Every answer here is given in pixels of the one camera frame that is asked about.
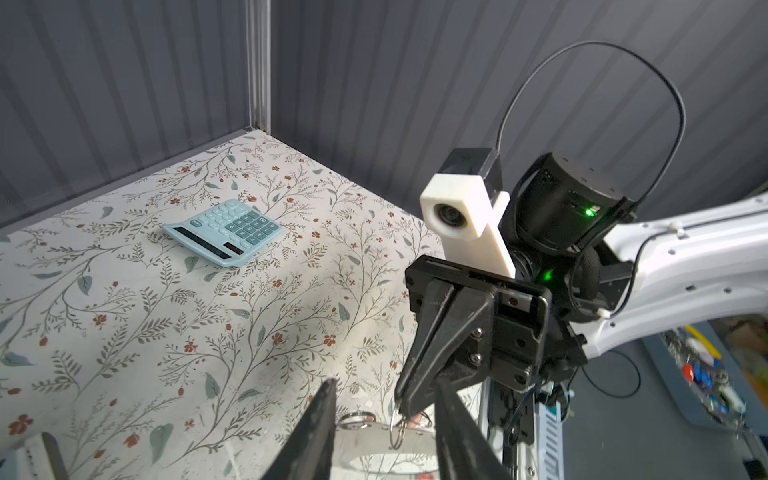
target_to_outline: leaf print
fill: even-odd
[[[13,352],[7,352],[1,359],[0,363],[5,366],[30,366],[34,363],[27,360],[27,357],[21,356]]]
[[[233,308],[233,309],[230,309],[230,312],[234,313],[237,316],[242,316],[246,320],[250,320],[250,312],[248,310],[243,310],[241,308]]]
[[[261,395],[261,392],[258,392],[256,389],[248,389],[245,392],[241,393],[239,397],[237,397],[238,402],[242,402],[243,400],[252,397]]]
[[[57,270],[55,272],[50,272],[50,273],[36,273],[34,276],[39,278],[40,280],[45,280],[47,278],[53,278],[54,276],[57,276],[59,273],[61,273],[61,270]]]
[[[194,266],[197,265],[197,261],[199,260],[199,257],[187,257],[184,259],[184,265],[187,266],[187,273],[191,272],[194,269]]]
[[[149,434],[149,445],[152,447],[152,463],[156,463],[163,456],[165,444],[168,443],[170,434],[173,433],[174,426],[170,423],[159,425]]]
[[[219,390],[219,384],[216,383],[216,380],[210,376],[209,373],[205,374],[205,396],[210,400],[214,397],[219,396],[220,390]]]
[[[0,333],[2,333],[3,330],[5,330],[5,327],[8,326],[8,324],[13,320],[13,317],[10,316],[7,319],[0,322]]]
[[[88,295],[88,291],[91,289],[91,285],[93,285],[93,279],[90,275],[81,276],[78,278],[78,286],[80,287],[80,291]]]
[[[349,320],[349,311],[341,304],[341,302],[339,302],[339,318],[344,321]]]

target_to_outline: metal corner post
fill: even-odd
[[[245,0],[248,124],[272,131],[272,0]]]

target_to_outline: yellow object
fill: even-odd
[[[703,345],[704,345],[704,348],[706,348],[706,349],[707,349],[707,351],[710,353],[710,355],[711,355],[711,356],[715,357],[715,358],[716,358],[716,359],[718,359],[718,360],[722,360],[722,359],[723,359],[723,356],[722,356],[722,355],[720,355],[720,352],[718,352],[718,351],[717,351],[717,349],[715,348],[715,346],[714,346],[714,345],[712,345],[712,344],[710,343],[710,341],[709,341],[709,340],[707,340],[707,338],[706,338],[704,335],[702,335],[702,334],[701,334],[701,332],[700,332],[700,331],[696,330],[695,328],[693,328],[693,327],[692,327],[692,326],[690,326],[690,325],[687,325],[687,326],[685,327],[685,329],[686,329],[686,330],[688,330],[688,332],[689,332],[691,335],[695,336],[695,337],[696,337],[696,339],[697,339],[698,341],[700,341],[700,342],[702,342],[702,343],[703,343]]]

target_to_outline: red object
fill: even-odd
[[[686,363],[683,367],[683,376],[689,383],[694,382],[694,368],[689,363]]]

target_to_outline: floral pattern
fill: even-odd
[[[230,198],[286,228],[246,266],[161,229]],[[46,431],[75,479],[234,477],[232,455],[259,478],[331,376],[338,415],[388,422],[423,253],[421,220],[260,131],[0,237],[0,449]]]

